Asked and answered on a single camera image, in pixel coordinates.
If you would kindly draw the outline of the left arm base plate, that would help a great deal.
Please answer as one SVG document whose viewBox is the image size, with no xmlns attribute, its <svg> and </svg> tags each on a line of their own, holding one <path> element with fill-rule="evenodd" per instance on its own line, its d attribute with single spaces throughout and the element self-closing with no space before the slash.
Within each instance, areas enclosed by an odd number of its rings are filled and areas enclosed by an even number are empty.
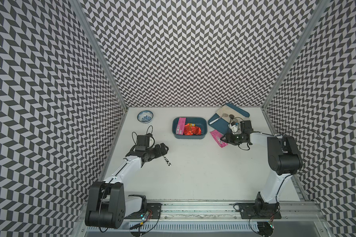
<svg viewBox="0 0 356 237">
<path fill-rule="evenodd" d="M 150 219 L 157 220 L 161 216 L 161 209 L 162 209 L 162 203 L 159 202 L 148 203 L 145 208 L 142 208 L 140 211 L 134 212 L 126 216 L 125 219 L 141 220 L 149 211 L 151 212 Z"/>
</svg>

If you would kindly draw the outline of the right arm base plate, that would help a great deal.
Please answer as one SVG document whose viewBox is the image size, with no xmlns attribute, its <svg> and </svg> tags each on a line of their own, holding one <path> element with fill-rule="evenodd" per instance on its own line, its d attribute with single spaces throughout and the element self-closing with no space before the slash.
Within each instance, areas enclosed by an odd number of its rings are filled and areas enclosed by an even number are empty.
<svg viewBox="0 0 356 237">
<path fill-rule="evenodd" d="M 238 203 L 236 205 L 240 212 L 241 218 L 247 219 L 273 219 L 279 220 L 282 218 L 280 206 L 276 204 L 253 204 L 253 203 Z"/>
</svg>

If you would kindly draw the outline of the teal plastic storage box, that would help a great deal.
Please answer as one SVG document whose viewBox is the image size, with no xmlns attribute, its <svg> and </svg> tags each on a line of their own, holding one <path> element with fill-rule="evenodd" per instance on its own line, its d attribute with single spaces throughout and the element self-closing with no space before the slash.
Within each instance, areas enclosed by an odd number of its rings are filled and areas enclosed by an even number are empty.
<svg viewBox="0 0 356 237">
<path fill-rule="evenodd" d="M 201 117 L 177 117 L 172 123 L 172 133 L 177 139 L 203 139 L 207 122 Z"/>
</svg>

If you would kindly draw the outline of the pink tea bag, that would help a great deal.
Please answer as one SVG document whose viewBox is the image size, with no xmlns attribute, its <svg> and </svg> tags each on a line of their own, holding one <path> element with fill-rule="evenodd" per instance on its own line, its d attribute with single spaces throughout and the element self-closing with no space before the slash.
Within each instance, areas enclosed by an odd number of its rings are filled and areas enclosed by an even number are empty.
<svg viewBox="0 0 356 237">
<path fill-rule="evenodd" d="M 176 127 L 176 135 L 184 135 L 186 118 L 180 117 Z"/>
<path fill-rule="evenodd" d="M 224 148 L 225 146 L 227 146 L 228 144 L 224 141 L 221 140 L 221 138 L 223 137 L 223 135 L 217 131 L 217 130 L 213 130 L 210 132 L 211 136 L 213 137 L 213 139 L 215 140 L 215 142 L 221 147 Z"/>
</svg>

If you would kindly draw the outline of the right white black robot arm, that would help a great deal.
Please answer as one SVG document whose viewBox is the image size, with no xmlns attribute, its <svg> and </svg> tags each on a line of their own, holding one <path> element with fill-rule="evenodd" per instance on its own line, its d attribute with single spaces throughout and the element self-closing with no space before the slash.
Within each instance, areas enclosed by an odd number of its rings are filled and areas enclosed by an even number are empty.
<svg viewBox="0 0 356 237">
<path fill-rule="evenodd" d="M 280 219 L 280 195 L 286 183 L 303 166 L 296 140 L 292 136 L 271 135 L 254 131 L 249 120 L 237 121 L 231 118 L 227 133 L 221 137 L 225 143 L 239 147 L 245 143 L 247 149 L 251 145 L 260 145 L 267 149 L 267 161 L 270 173 L 255 202 L 239 203 L 242 219 Z"/>
</svg>

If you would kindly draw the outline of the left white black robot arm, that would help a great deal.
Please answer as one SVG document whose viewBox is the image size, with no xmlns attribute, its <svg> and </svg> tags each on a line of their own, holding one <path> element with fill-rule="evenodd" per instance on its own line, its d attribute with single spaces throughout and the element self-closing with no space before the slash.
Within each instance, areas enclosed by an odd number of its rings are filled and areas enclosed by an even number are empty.
<svg viewBox="0 0 356 237">
<path fill-rule="evenodd" d="M 124 219 L 135 215 L 141 219 L 131 227 L 140 228 L 150 220 L 153 211 L 147 206 L 144 195 L 125 196 L 124 186 L 129 178 L 146 163 L 168 154 L 169 147 L 164 143 L 156 144 L 151 133 L 138 135 L 135 144 L 123 158 L 117 170 L 103 181 L 94 182 L 89 190 L 85 225 L 98 227 L 103 233 L 107 229 L 118 229 Z"/>
</svg>

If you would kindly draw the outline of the red tea bag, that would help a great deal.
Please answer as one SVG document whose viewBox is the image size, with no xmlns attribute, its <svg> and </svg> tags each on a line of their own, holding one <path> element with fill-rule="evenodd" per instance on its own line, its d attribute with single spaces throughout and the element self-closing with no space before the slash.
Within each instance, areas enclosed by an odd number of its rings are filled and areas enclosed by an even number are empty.
<svg viewBox="0 0 356 237">
<path fill-rule="evenodd" d="M 202 135 L 201 128 L 198 126 L 192 126 L 191 133 L 192 133 L 192 135 Z"/>
<path fill-rule="evenodd" d="M 184 128 L 184 135 L 185 135 L 185 136 L 191 136 L 191 135 L 192 135 L 192 133 L 191 133 L 191 128 L 185 127 L 185 128 Z"/>
</svg>

